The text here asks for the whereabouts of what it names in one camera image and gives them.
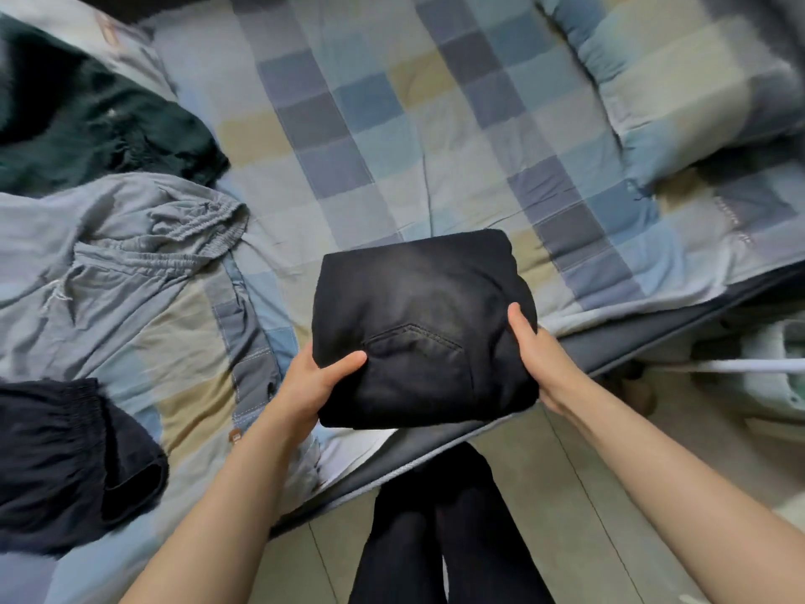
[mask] hand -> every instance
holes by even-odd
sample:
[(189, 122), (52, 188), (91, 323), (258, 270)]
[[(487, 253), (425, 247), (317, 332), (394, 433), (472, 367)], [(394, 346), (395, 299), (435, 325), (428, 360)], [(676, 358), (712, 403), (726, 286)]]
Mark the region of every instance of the hand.
[(539, 398), (557, 413), (575, 396), (577, 385), (589, 377), (572, 361), (561, 344), (544, 328), (535, 333), (516, 303), (509, 305), (509, 325), (520, 346), (522, 364), (539, 384)]
[(294, 447), (310, 434), (319, 419), (319, 409), (330, 398), (332, 388), (366, 363), (366, 352), (352, 352), (338, 362), (320, 369), (313, 360), (312, 341), (291, 361), (277, 396), (268, 403), (263, 415), (274, 416), (290, 428)]

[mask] tile grout line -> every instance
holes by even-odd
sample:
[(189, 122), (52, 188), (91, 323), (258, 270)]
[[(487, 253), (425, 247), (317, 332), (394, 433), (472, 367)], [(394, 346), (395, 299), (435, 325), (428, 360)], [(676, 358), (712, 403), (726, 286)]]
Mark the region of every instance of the tile grout line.
[(606, 537), (609, 540), (609, 544), (612, 545), (612, 548), (615, 551), (615, 555), (618, 556), (618, 560), (620, 561), (621, 566), (623, 566), (623, 569), (626, 572), (626, 576), (629, 577), (629, 582), (632, 584), (634, 592), (638, 595), (638, 598), (640, 599), (642, 604), (646, 604), (646, 601), (643, 599), (640, 593), (640, 589), (638, 589), (638, 586), (635, 584), (634, 579), (632, 578), (632, 574), (629, 572), (629, 568), (626, 567), (626, 562), (621, 557), (621, 552), (618, 550), (618, 547), (615, 546), (612, 537), (609, 536), (609, 530), (606, 529), (606, 526), (604, 525), (604, 520), (601, 519), (601, 516), (598, 514), (598, 508), (596, 508), (595, 503), (592, 501), (592, 498), (590, 497), (589, 492), (587, 491), (587, 487), (584, 485), (584, 481), (579, 476), (579, 472), (576, 470), (576, 465), (574, 465), (573, 460), (570, 459), (570, 454), (568, 453), (568, 450), (564, 447), (562, 437), (558, 435), (558, 432), (556, 431), (556, 428), (554, 427), (553, 422), (551, 421), (551, 416), (548, 414), (549, 413), (548, 408), (545, 406), (542, 406), (541, 408), (545, 413), (545, 419), (548, 421), (548, 425), (551, 427), (551, 432), (553, 432), (554, 436), (556, 437), (556, 440), (558, 440), (558, 444), (562, 448), (562, 453), (564, 453), (564, 456), (568, 458), (570, 467), (573, 469), (573, 474), (576, 475), (576, 479), (579, 480), (579, 484), (581, 486), (581, 489), (584, 491), (584, 495), (587, 496), (587, 499), (589, 500), (593, 512), (595, 512), (596, 517), (598, 517), (598, 523), (600, 523), (601, 528), (604, 528), (604, 533), (606, 534)]
[(325, 569), (325, 574), (327, 575), (327, 583), (330, 585), (330, 591), (332, 592), (332, 599), (336, 602), (336, 604), (340, 604), (338, 594), (336, 594), (336, 588), (332, 584), (332, 579), (330, 578), (330, 571), (327, 570), (325, 557), (321, 554), (321, 549), (319, 548), (319, 541), (316, 540), (316, 532), (313, 531), (313, 527), (310, 525), (309, 521), (307, 522), (307, 529), (310, 530), (310, 536), (313, 537), (313, 544), (316, 545), (316, 552), (319, 554), (319, 561), (321, 562), (321, 567)]

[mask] dark green garment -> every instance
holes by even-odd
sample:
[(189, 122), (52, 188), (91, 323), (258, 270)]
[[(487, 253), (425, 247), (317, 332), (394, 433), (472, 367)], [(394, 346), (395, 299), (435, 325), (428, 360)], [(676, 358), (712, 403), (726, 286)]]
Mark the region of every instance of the dark green garment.
[(198, 184), (228, 168), (190, 112), (40, 29), (0, 17), (0, 192), (42, 196), (107, 174)]

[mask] black trousers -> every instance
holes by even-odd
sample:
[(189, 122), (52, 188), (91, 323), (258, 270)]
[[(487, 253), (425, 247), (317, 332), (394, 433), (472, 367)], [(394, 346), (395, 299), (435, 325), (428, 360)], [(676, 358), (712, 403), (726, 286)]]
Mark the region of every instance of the black trousers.
[(349, 604), (448, 601), (553, 602), (492, 470), (468, 443), (381, 487), (349, 597)]

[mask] person's right arm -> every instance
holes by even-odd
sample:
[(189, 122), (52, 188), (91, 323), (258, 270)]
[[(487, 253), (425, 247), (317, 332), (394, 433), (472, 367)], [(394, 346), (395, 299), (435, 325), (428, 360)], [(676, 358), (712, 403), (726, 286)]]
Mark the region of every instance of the person's right arm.
[(713, 604), (805, 602), (805, 534), (593, 382), (517, 304), (509, 323), (541, 400), (578, 427)]

